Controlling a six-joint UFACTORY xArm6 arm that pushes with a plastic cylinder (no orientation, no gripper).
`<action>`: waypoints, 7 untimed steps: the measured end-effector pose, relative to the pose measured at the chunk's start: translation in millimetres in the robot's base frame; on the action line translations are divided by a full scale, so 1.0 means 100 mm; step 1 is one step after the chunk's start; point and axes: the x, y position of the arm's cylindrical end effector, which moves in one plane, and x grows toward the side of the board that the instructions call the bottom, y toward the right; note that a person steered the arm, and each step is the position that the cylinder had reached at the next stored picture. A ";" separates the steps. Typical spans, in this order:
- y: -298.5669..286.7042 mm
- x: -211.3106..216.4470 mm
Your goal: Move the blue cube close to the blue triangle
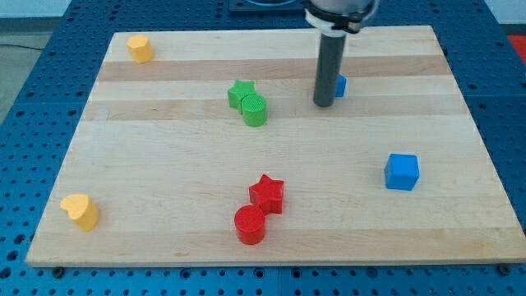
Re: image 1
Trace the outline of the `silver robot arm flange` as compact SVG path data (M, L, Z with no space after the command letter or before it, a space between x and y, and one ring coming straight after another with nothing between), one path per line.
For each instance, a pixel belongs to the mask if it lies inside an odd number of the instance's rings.
M306 21L329 37L356 34L370 25L380 0L305 0Z

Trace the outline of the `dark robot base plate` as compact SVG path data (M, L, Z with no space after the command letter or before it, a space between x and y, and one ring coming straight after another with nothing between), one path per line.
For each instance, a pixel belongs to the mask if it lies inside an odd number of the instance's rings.
M301 0L228 0L230 12L302 12Z

